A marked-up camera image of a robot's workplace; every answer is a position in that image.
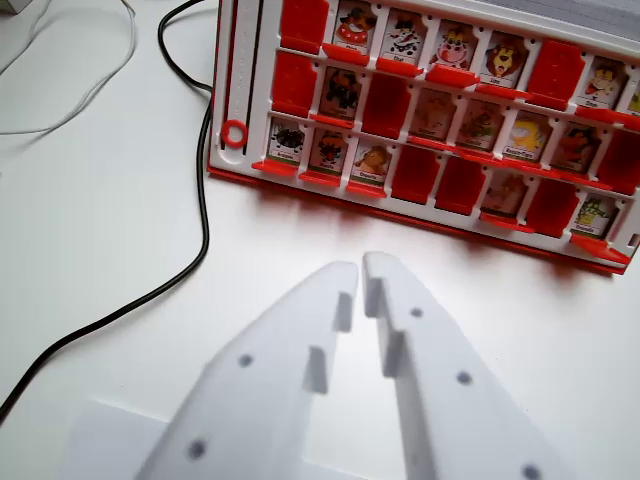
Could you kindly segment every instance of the red ring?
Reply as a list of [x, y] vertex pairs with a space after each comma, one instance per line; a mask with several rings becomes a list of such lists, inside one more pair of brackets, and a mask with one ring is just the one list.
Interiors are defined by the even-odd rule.
[[[239, 142], [234, 142], [229, 138], [229, 132], [231, 131], [231, 127], [239, 128], [242, 132], [242, 139]], [[240, 120], [227, 120], [222, 125], [222, 141], [229, 145], [231, 148], [241, 148], [247, 144], [247, 137], [249, 136], [249, 132], [247, 130], [247, 126], [242, 123]]]

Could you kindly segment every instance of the black cable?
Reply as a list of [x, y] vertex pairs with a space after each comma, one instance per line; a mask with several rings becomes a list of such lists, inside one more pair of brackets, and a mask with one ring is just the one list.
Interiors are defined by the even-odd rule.
[[[202, 90], [206, 90], [211, 92], [213, 89], [209, 85], [198, 82], [192, 79], [189, 75], [187, 75], [180, 67], [178, 67], [175, 62], [169, 56], [167, 49], [164, 45], [164, 29], [167, 26], [169, 20], [171, 20], [174, 16], [178, 15], [180, 12], [183, 12], [187, 8], [202, 2], [203, 0], [190, 0], [183, 5], [180, 5], [178, 8], [172, 10], [167, 14], [160, 24], [158, 25], [158, 43], [160, 44], [160, 50], [162, 51], [162, 55], [164, 59], [167, 61], [171, 69], [180, 77], [182, 80], [187, 82], [188, 84], [200, 88]], [[207, 140], [207, 132], [209, 130], [209, 124], [211, 122], [211, 102], [209, 102], [209, 106], [207, 107], [207, 111], [204, 114], [204, 118], [202, 120], [202, 126], [200, 127], [200, 136], [198, 137], [198, 147], [196, 151], [196, 185], [198, 191], [198, 209], [200, 213], [200, 224], [202, 226], [202, 245], [200, 247], [200, 251], [198, 255], [193, 259], [193, 261], [187, 265], [180, 273], [176, 276], [168, 280], [167, 282], [160, 285], [155, 290], [143, 295], [142, 297], [134, 300], [133, 302], [125, 305], [124, 307], [119, 308], [113, 313], [110, 313], [106, 317], [93, 322], [86, 327], [82, 327], [76, 330], [73, 333], [61, 338], [54, 344], [52, 344], [49, 348], [47, 348], [44, 352], [40, 354], [40, 356], [31, 364], [26, 373], [22, 376], [17, 385], [13, 388], [7, 399], [4, 401], [2, 406], [0, 407], [0, 426], [4, 423], [5, 419], [11, 412], [11, 409], [14, 407], [16, 402], [20, 399], [20, 396], [27, 389], [31, 381], [35, 378], [38, 372], [46, 365], [46, 363], [51, 359], [51, 357], [66, 347], [70, 343], [78, 340], [81, 337], [89, 335], [90, 333], [95, 332], [103, 327], [106, 327], [110, 323], [115, 322], [120, 317], [126, 315], [127, 313], [135, 310], [136, 308], [144, 305], [145, 303], [150, 302], [154, 298], [162, 295], [164, 292], [174, 287], [186, 277], [188, 277], [193, 271], [198, 268], [198, 266], [204, 260], [204, 257], [207, 255], [207, 250], [209, 249], [209, 219], [207, 217], [207, 205], [205, 203], [204, 197], [204, 147]]]

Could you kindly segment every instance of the white table surface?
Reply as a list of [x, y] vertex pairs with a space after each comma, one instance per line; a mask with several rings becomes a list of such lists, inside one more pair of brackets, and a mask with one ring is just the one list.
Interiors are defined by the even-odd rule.
[[[0, 137], [2, 399], [50, 343], [165, 281], [200, 246], [194, 155], [206, 99], [156, 43], [159, 20], [181, 2], [132, 1], [138, 50], [71, 124]], [[0, 17], [0, 63], [42, 3]], [[207, 82], [215, 5], [166, 36], [176, 61]], [[43, 27], [0, 77], [0, 130], [59, 118], [126, 51], [117, 0], [54, 0]], [[369, 250], [411, 266], [578, 478], [638, 477], [639, 260], [622, 277], [602, 276], [213, 178], [205, 189], [204, 264], [38, 375], [0, 430], [0, 478], [54, 479], [89, 398], [168, 420], [205, 362], [281, 294]], [[330, 387], [314, 406], [308, 458], [402, 478], [395, 394], [361, 298]]]

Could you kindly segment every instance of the cartoon character card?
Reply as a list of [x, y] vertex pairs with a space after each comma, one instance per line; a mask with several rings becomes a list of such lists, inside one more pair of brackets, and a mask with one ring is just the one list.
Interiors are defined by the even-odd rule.
[[429, 63], [469, 70], [477, 43], [478, 39], [473, 36], [471, 25], [443, 20], [440, 22]]
[[518, 160], [538, 162], [550, 133], [547, 117], [520, 110], [502, 154]]
[[361, 140], [351, 169], [351, 180], [382, 187], [390, 162], [391, 154], [385, 145]]
[[613, 108], [626, 80], [622, 62], [596, 57], [576, 103], [585, 107]]
[[595, 127], [569, 122], [551, 159], [551, 166], [584, 173], [598, 150]]
[[317, 128], [309, 156], [309, 170], [339, 176], [346, 154], [347, 142], [342, 133]]
[[631, 101], [627, 107], [627, 113], [629, 115], [640, 116], [640, 83], [638, 83], [636, 92], [631, 97]]
[[528, 54], [522, 37], [493, 32], [480, 70], [480, 81], [515, 88]]
[[469, 100], [456, 143], [463, 147], [491, 150], [502, 121], [499, 105]]
[[296, 122], [276, 117], [271, 119], [267, 158], [298, 165], [303, 143], [304, 133]]
[[616, 201], [613, 198], [590, 193], [580, 207], [580, 211], [571, 225], [571, 231], [590, 237], [603, 238], [617, 213]]
[[371, 4], [342, 0], [338, 5], [336, 17], [333, 43], [367, 55], [371, 48], [373, 28], [376, 26], [377, 19], [371, 12]]
[[353, 120], [361, 88], [355, 72], [327, 67], [318, 112], [342, 120]]
[[416, 137], [444, 140], [455, 112], [451, 94], [422, 89], [409, 134]]
[[417, 65], [427, 35], [422, 16], [392, 8], [384, 31], [380, 57]]
[[481, 209], [485, 212], [515, 217], [527, 193], [527, 188], [522, 175], [495, 170]]

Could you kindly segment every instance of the guess who game board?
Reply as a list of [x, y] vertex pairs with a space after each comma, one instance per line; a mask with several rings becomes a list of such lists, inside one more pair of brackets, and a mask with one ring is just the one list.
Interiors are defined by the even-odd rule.
[[209, 171], [623, 273], [640, 41], [474, 5], [225, 0]]

